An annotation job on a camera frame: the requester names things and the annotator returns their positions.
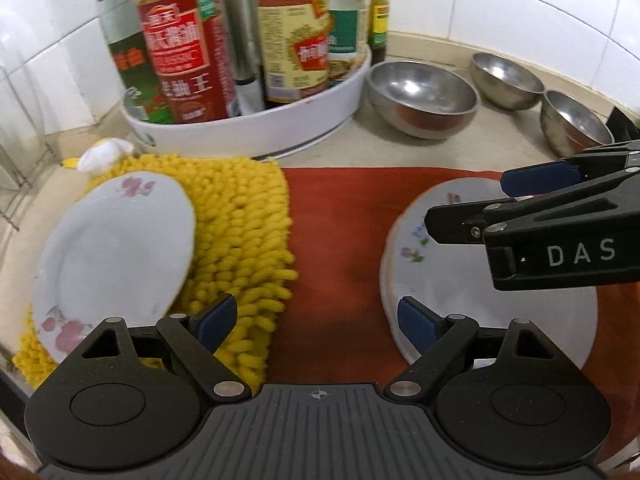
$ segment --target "bowl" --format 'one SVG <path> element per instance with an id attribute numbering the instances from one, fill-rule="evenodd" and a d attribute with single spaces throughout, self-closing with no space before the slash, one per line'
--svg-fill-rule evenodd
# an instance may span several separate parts
<path id="1" fill-rule="evenodd" d="M 537 105 L 545 92 L 533 73 L 495 54 L 474 54 L 469 71 L 480 93 L 503 110 L 527 110 Z"/>
<path id="2" fill-rule="evenodd" d="M 596 114 L 556 90 L 546 91 L 542 98 L 540 125 L 547 142 L 559 156 L 571 156 L 585 148 L 615 142 Z"/>
<path id="3" fill-rule="evenodd" d="M 419 139 L 445 139 L 468 126 L 480 97 L 459 75 L 418 61 L 385 61 L 367 73 L 373 108 Z"/>

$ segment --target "yellow chenille mat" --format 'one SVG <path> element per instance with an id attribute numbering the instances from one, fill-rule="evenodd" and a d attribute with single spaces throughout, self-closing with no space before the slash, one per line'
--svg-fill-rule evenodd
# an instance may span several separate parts
<path id="1" fill-rule="evenodd" d="M 276 316 L 291 297 L 286 280 L 298 274 L 289 240 L 289 188 L 275 161 L 200 159 L 177 155 L 129 157 L 92 180 L 87 192 L 133 171 L 180 182 L 196 213 L 193 261 L 171 312 L 196 314 L 220 294 L 238 300 L 238 324 L 216 357 L 255 391 L 264 382 Z M 15 366 L 37 388 L 56 363 L 36 336 L 31 313 Z"/>

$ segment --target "white tray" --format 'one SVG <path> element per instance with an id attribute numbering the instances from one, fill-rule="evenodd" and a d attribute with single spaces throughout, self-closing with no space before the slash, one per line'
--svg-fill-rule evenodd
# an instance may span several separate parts
<path id="1" fill-rule="evenodd" d="M 152 124 L 127 113 L 136 139 L 151 153 L 181 156 L 265 156 L 292 153 L 335 131 L 356 112 L 371 52 L 347 81 L 290 105 L 221 121 L 195 124 Z M 241 98 L 244 111 L 247 102 Z"/>

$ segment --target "white cloth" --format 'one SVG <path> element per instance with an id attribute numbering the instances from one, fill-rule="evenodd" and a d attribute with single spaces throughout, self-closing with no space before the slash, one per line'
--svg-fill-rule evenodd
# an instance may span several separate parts
<path id="1" fill-rule="evenodd" d="M 109 171 L 126 156 L 132 155 L 134 146 L 124 139 L 105 139 L 94 144 L 78 160 L 78 171 L 89 176 L 98 176 Z"/>

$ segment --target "red label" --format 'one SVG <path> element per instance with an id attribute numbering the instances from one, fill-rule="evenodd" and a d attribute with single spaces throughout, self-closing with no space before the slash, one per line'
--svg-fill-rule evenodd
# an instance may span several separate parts
<path id="1" fill-rule="evenodd" d="M 216 7 L 221 8 L 220 0 Z M 219 12 L 197 0 L 158 0 L 138 6 L 149 57 L 175 123 L 200 123 L 238 114 L 236 90 Z"/>
<path id="2" fill-rule="evenodd" d="M 327 33 L 293 44 L 302 70 L 326 70 L 329 59 Z"/>

